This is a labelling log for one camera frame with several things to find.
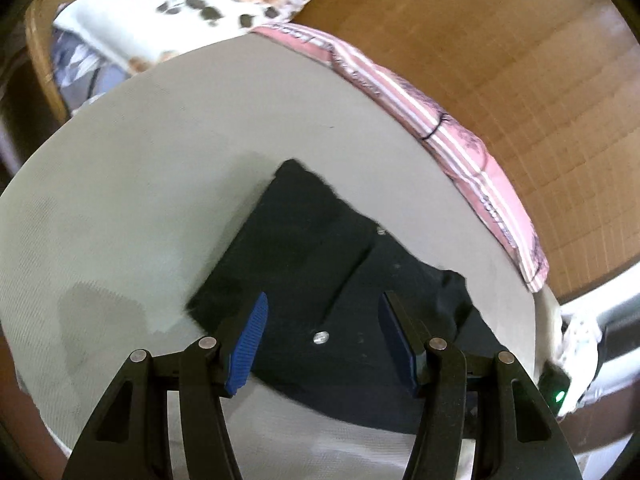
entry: gray fabric surface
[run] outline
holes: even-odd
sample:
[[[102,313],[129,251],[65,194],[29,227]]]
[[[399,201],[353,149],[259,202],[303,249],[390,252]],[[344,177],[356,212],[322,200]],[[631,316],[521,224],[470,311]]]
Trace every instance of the gray fabric surface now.
[[[2,328],[66,444],[132,350],[179,351],[200,335],[186,301],[291,157],[417,258],[466,276],[484,320],[533,371],[532,295],[429,154],[335,73],[250,35],[83,107],[0,196]],[[412,446],[255,380],[224,409],[252,479],[400,478]]]

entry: pink striped fabric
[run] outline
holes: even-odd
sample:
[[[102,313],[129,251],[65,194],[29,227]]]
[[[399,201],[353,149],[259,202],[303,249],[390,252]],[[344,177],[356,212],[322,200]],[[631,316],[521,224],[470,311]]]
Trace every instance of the pink striped fabric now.
[[[481,139],[411,83],[331,34],[292,23],[264,25],[252,32],[331,68],[398,120],[431,153],[502,244],[529,290],[542,288],[549,264],[538,235],[509,179]]]

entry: floral fabric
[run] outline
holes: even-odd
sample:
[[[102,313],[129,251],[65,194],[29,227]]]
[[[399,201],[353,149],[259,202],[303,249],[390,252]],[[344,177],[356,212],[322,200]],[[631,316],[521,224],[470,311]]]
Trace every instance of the floral fabric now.
[[[179,54],[290,20],[309,0],[76,0],[54,27],[130,75]]]
[[[484,142],[433,99],[331,34],[304,25],[271,24],[254,33],[325,64],[369,95],[427,149],[502,244],[531,292],[545,284],[549,264],[527,212]]]

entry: folded black garment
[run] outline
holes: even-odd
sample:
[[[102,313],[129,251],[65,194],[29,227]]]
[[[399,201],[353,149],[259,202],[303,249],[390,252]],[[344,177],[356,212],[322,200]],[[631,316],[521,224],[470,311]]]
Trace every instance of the folded black garment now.
[[[423,401],[400,383],[378,324],[386,290],[433,336],[477,355],[504,349],[463,276],[418,261],[295,160],[278,168],[187,310],[212,332],[260,290],[269,317],[252,372],[352,424],[415,434],[422,415]],[[329,335],[324,344],[314,342],[320,332]]]

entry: ridged blue surface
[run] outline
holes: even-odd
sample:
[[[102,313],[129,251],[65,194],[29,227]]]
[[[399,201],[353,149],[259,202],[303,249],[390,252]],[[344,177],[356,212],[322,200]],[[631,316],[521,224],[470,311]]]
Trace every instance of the ridged blue surface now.
[[[264,327],[267,325],[268,313],[267,295],[263,292],[255,302],[254,310],[238,338],[236,349],[229,356],[229,377],[226,380],[225,390],[230,395],[235,395],[249,377],[255,353],[258,351]]]

